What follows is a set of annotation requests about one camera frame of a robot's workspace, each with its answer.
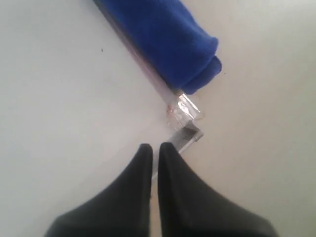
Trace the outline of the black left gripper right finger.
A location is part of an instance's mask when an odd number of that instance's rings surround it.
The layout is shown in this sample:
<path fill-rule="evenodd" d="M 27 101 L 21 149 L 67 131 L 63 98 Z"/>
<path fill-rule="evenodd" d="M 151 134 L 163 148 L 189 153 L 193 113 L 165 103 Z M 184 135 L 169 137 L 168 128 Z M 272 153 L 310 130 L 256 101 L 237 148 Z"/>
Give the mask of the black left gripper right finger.
<path fill-rule="evenodd" d="M 265 218 L 216 192 L 171 143 L 159 150 L 158 201 L 164 237 L 276 237 Z"/>

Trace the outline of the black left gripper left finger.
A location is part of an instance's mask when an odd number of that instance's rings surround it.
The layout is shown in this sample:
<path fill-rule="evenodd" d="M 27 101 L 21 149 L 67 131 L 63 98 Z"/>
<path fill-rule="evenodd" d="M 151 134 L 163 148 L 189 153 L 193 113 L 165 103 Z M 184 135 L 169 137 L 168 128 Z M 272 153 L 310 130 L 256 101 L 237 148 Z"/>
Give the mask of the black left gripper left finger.
<path fill-rule="evenodd" d="M 59 216 L 47 237 L 147 237 L 153 149 L 140 145 L 125 170 L 106 189 Z"/>

